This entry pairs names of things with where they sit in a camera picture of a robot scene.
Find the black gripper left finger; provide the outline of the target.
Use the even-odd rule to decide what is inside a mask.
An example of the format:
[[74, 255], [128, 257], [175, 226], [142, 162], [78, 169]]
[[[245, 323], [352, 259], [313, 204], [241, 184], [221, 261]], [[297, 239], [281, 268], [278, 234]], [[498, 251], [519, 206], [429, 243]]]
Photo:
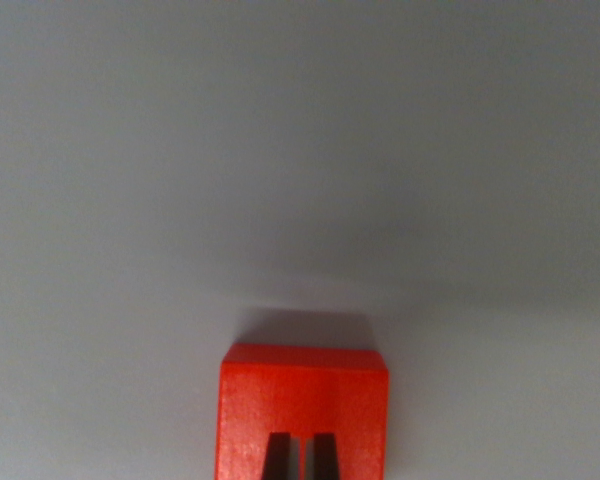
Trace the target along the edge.
[[262, 468], [262, 480], [298, 480], [299, 469], [299, 440], [288, 432], [271, 433]]

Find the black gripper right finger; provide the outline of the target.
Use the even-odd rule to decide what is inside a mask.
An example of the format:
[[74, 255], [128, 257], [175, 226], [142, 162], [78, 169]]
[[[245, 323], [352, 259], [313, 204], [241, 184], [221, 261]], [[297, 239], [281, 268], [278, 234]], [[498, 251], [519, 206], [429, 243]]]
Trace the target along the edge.
[[307, 441], [304, 454], [304, 479], [340, 479], [336, 437], [333, 433], [317, 433]]

